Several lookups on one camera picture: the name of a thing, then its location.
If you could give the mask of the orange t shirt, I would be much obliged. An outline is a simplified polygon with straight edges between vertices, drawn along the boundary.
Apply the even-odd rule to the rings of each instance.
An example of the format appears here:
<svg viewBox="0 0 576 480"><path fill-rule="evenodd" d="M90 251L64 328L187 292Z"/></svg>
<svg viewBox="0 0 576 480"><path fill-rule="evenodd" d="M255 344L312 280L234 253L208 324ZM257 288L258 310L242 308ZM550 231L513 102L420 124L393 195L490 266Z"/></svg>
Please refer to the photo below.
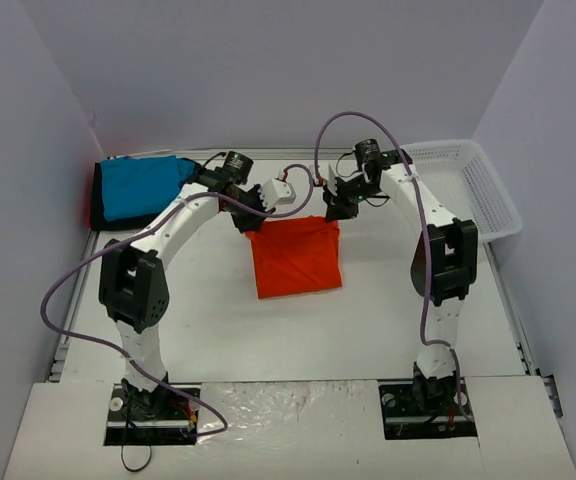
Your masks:
<svg viewBox="0 0 576 480"><path fill-rule="evenodd" d="M321 216L268 221L248 232L257 296L271 299L339 289L340 228Z"/></svg>

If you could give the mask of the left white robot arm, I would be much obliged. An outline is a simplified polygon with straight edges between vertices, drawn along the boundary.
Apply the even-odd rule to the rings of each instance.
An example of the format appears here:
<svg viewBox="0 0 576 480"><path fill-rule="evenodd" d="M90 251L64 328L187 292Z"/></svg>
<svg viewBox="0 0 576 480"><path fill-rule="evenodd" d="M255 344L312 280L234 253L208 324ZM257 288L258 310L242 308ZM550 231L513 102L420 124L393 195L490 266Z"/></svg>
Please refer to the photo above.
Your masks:
<svg viewBox="0 0 576 480"><path fill-rule="evenodd" d="M206 222L225 211L241 233L257 231L264 219L249 209L272 213L292 203L294 189L283 176L250 189L253 161L234 151L222 165L209 168L192 161L181 180L181 191L147 226L169 220L157 232L124 245L102 258L99 301L115 323L122 349L127 352L122 384L135 393L133 406L147 418L163 415L169 393L159 385L168 380L160 351L159 322L170 303L166 270L176 253Z"/></svg>

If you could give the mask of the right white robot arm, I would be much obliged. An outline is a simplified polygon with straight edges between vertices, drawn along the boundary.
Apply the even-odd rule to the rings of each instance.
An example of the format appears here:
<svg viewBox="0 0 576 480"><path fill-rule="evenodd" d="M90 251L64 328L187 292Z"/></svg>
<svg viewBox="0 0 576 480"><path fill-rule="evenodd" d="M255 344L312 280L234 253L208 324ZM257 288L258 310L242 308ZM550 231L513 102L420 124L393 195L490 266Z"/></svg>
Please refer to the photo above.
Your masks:
<svg viewBox="0 0 576 480"><path fill-rule="evenodd" d="M410 277L422 297L421 349L413 364L411 398L418 410L433 413L459 392L454 351L464 300L477 276L478 229L442 205L404 150L383 151L368 139L357 143L351 154L357 171L348 179L330 164L316 168L325 220L353 219L362 202L385 195L419 234Z"/></svg>

